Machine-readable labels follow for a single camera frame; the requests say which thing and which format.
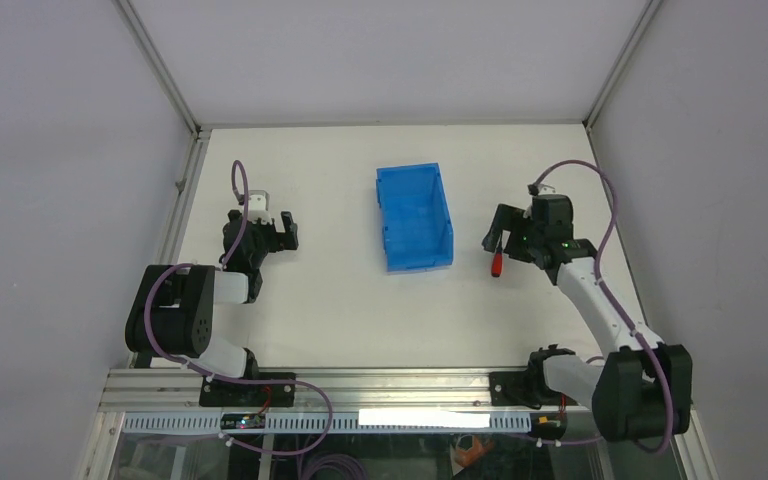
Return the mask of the red handled black screwdriver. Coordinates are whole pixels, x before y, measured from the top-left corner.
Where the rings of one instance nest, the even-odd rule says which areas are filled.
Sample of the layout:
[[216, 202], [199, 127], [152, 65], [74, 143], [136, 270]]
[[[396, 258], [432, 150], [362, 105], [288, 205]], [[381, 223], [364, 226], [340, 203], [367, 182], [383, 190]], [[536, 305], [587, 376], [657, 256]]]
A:
[[491, 276], [499, 278], [502, 275], [504, 266], [504, 246], [503, 234], [500, 233], [493, 249], [493, 259], [491, 263]]

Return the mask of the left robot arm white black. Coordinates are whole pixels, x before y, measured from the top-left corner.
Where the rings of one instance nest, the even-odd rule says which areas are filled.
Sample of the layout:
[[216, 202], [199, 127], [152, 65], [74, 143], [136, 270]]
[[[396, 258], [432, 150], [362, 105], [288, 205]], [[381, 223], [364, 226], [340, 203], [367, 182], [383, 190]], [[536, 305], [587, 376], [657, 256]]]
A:
[[146, 271], [130, 343], [207, 365], [252, 350], [268, 367], [449, 368], [491, 364], [506, 295], [471, 254], [452, 268], [389, 273], [370, 227], [315, 225], [269, 255], [248, 302], [242, 276], [210, 265]]

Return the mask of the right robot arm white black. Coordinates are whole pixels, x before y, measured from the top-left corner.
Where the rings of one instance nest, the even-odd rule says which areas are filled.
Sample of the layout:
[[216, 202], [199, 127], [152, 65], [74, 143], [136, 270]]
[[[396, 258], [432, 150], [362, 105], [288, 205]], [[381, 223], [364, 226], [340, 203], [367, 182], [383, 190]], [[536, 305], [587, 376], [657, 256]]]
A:
[[527, 209], [500, 204], [482, 247], [494, 255], [495, 277], [504, 256], [543, 271], [584, 320], [603, 363], [556, 344], [539, 348], [523, 370], [490, 374], [491, 402], [539, 409], [570, 400], [590, 410], [607, 441], [669, 442], [689, 428], [691, 355], [630, 317], [608, 287], [600, 249], [575, 237], [573, 219], [565, 195], [537, 194]]

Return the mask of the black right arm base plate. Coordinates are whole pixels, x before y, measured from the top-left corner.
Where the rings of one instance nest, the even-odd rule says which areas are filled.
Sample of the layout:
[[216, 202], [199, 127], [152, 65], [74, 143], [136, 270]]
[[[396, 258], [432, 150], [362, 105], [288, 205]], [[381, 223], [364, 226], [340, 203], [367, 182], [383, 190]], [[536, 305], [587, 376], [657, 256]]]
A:
[[488, 374], [491, 404], [496, 407], [524, 406], [541, 409], [578, 403], [559, 392], [550, 391], [526, 370], [492, 371]]

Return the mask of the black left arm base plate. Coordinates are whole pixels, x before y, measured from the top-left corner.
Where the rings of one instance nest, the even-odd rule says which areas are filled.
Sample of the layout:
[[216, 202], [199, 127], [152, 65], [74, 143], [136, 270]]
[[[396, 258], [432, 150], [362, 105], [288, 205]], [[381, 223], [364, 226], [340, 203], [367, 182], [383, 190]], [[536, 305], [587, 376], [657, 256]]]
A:
[[202, 382], [198, 405], [216, 408], [292, 407], [295, 401], [295, 385], [285, 380], [296, 380], [296, 374], [288, 371], [261, 373], [260, 380], [268, 385], [240, 385], [213, 380]]

